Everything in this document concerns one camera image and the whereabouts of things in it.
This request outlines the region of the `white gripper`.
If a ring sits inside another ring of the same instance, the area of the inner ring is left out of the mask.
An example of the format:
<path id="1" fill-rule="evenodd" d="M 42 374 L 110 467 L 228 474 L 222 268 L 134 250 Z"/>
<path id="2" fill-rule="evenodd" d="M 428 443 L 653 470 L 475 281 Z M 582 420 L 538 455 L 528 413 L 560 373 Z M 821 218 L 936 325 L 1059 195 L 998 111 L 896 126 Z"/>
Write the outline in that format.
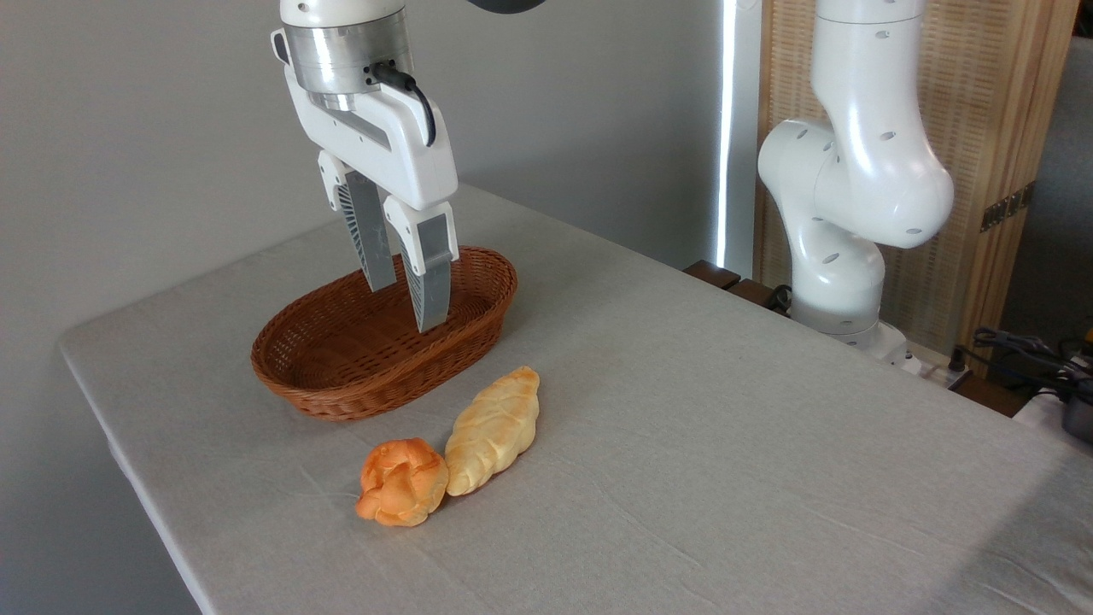
<path id="1" fill-rule="evenodd" d="M 343 215 L 371 291 L 397 280 L 386 217 L 397 233 L 418 330 L 446 322 L 459 260 L 446 202 L 459 186 L 453 147 L 440 109 L 425 113 L 418 93 L 374 74 L 377 66 L 410 73 L 406 28 L 280 28 L 271 32 L 271 46 L 301 127 L 327 150 L 318 153 L 325 197 Z M 375 184 L 398 199 L 381 205 Z"/>

